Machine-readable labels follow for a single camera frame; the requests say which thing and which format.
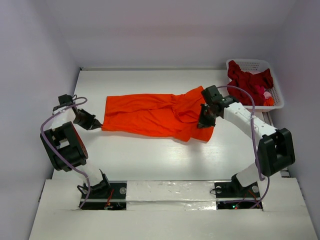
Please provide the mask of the orange t shirt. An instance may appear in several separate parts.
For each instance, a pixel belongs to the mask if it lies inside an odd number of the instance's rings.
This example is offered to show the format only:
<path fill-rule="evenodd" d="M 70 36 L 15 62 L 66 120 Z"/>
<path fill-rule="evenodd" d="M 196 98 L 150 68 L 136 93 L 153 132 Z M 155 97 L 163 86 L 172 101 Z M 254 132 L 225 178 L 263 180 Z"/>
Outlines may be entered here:
<path fill-rule="evenodd" d="M 198 128 L 201 94 L 196 87 L 184 94 L 128 94 L 106 98 L 102 130 L 126 132 L 156 138 L 174 138 L 188 142 L 208 142 L 213 127 Z"/>

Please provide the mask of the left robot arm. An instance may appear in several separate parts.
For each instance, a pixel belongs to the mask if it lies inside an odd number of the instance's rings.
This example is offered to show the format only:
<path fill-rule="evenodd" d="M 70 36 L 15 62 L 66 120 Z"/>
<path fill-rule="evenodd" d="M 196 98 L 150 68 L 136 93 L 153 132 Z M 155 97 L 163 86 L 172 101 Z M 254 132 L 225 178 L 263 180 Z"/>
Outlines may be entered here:
<path fill-rule="evenodd" d="M 55 170 L 78 173 L 83 185 L 77 188 L 86 198 L 104 198 L 112 191 L 111 184 L 101 169 L 87 163 L 88 151 L 75 128 L 92 131 L 102 127 L 94 114 L 78 108 L 87 101 L 86 97 L 59 96 L 59 105 L 40 127 L 40 139 Z"/>

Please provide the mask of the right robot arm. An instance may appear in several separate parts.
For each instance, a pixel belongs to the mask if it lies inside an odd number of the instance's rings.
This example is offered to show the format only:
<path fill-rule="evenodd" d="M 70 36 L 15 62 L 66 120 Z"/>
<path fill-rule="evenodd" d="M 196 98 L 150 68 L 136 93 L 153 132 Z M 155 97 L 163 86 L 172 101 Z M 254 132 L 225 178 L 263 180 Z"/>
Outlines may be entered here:
<path fill-rule="evenodd" d="M 230 181 L 216 182 L 214 194 L 218 198 L 243 198 L 249 190 L 295 163 L 291 132 L 278 129 L 247 110 L 234 96 L 222 96 L 215 85 L 201 92 L 205 101 L 201 105 L 198 128 L 214 127 L 216 119 L 222 118 L 240 129 L 252 140 L 254 162 L 236 173 Z"/>

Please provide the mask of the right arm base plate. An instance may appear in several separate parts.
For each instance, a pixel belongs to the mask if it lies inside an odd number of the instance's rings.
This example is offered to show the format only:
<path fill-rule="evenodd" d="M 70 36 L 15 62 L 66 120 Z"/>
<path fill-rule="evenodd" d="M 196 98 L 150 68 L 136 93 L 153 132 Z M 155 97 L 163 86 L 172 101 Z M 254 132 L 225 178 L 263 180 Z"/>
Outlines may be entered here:
<path fill-rule="evenodd" d="M 210 194 L 215 196 L 218 210 L 263 209 L 257 182 L 243 187 L 236 180 L 214 183 Z"/>

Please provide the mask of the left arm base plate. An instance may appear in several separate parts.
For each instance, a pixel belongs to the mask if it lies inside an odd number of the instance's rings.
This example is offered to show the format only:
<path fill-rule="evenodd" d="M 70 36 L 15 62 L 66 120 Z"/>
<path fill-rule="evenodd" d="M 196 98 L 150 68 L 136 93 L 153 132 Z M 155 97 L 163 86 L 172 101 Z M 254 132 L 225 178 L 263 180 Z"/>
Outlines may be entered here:
<path fill-rule="evenodd" d="M 78 185 L 78 190 L 81 193 L 79 206 L 82 210 L 108 210 L 118 211 L 126 210 L 127 201 L 127 182 L 126 181 L 112 181 L 110 189 L 108 190 L 92 190 L 87 196 L 88 187 L 84 183 L 83 186 Z"/>

